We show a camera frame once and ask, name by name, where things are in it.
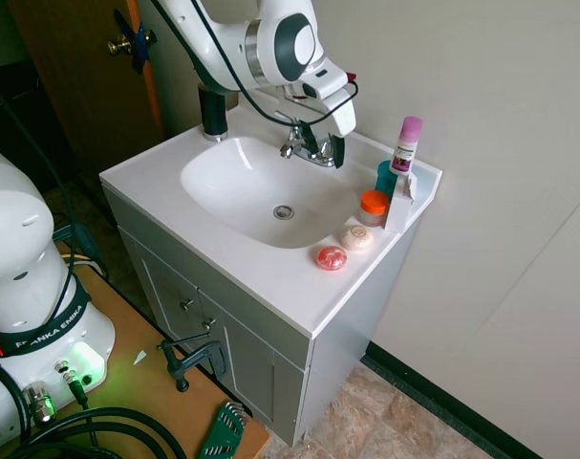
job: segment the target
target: teal container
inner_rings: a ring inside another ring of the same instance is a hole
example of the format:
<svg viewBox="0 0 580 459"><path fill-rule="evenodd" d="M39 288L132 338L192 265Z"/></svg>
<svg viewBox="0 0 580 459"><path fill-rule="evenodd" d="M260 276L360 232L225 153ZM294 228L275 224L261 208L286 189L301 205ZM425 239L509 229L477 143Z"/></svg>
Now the teal container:
<svg viewBox="0 0 580 459"><path fill-rule="evenodd" d="M390 163L391 161L388 160L378 165L375 190L385 193L389 199L392 199L394 188L396 187L397 175L389 170Z"/></svg>

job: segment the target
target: wooden table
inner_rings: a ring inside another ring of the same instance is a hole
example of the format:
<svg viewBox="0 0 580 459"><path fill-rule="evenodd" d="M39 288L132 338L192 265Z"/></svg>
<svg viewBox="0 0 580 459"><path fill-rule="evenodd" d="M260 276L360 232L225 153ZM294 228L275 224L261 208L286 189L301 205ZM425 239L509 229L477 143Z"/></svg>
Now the wooden table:
<svg viewBox="0 0 580 459"><path fill-rule="evenodd" d="M145 413L168 428L182 445L188 458L198 458L215 415L229 398L207 375L198 368L186 373L190 388L180 393L175 382L166 372L166 359L156 345L163 339L161 333L143 318L117 292L87 266L75 267L75 272L92 297L93 304L107 315L116 326L116 344L109 358L106 381L88 393L89 406L123 406ZM140 351L145 357L137 365L134 361ZM58 418L79 411L72 403L61 409ZM148 427L143 428L161 445L164 441ZM87 435L78 441L87 442ZM126 459L153 457L139 441L116 433L99 433L99 444ZM250 420L243 442L235 458L257 458L269 441L269 434L256 421ZM0 448L0 458L5 457L18 445L17 439ZM174 456L166 448L169 458Z"/></svg>

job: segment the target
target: vanity cabinet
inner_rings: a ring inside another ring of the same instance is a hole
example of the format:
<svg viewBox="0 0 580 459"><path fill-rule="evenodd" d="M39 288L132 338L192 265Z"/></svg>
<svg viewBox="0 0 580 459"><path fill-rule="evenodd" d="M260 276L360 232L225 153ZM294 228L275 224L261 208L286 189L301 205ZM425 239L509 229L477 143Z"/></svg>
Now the vanity cabinet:
<svg viewBox="0 0 580 459"><path fill-rule="evenodd" d="M218 340L228 359L221 383L258 421L294 445L364 355L417 222L323 331L309 338L115 192L105 188L105 193L159 326L173 339L209 331L208 339ZM210 372L208 363L204 367Z"/></svg>
<svg viewBox="0 0 580 459"><path fill-rule="evenodd" d="M208 339L182 344L187 352L210 339L219 341L228 359L221 383L245 401L261 423L293 438L307 373L275 353L123 228L119 233L162 330L173 339L209 333ZM202 366L213 374L208 361Z"/></svg>

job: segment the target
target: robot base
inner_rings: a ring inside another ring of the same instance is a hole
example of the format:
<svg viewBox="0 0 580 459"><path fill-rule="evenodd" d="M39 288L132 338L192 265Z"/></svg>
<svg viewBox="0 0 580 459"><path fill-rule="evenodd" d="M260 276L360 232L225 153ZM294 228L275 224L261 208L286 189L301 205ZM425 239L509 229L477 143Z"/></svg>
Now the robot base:
<svg viewBox="0 0 580 459"><path fill-rule="evenodd" d="M84 384L86 391L90 391L103 383L107 376L107 361L115 339L112 321L89 302L81 320L61 339L24 356L0 359L0 364L22 388L43 383L55 408L59 409L72 402L74 397L62 375L54 368L56 364L66 361L69 369L74 370L84 383L90 381ZM15 405L0 383L0 447L19 433Z"/></svg>

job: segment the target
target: black clamp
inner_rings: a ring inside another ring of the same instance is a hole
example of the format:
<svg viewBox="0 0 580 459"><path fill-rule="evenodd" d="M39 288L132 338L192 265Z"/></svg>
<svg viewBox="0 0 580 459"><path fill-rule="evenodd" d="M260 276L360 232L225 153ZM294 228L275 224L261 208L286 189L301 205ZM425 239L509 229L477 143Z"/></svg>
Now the black clamp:
<svg viewBox="0 0 580 459"><path fill-rule="evenodd" d="M209 359L211 368L213 368L213 374L218 380L227 373L228 365L226 355L224 354L224 349L219 341L214 340L203 344L194 352L185 356L184 359L178 359L175 355L174 346L183 344L184 342L204 338L209 338L209 334L204 333L202 335L180 339L178 341L169 341L168 339L165 339L159 346L157 346L157 349L162 350L164 353L167 361L166 369L175 380L177 390L180 392L185 392L190 387L189 382L185 378L185 372L205 359Z"/></svg>

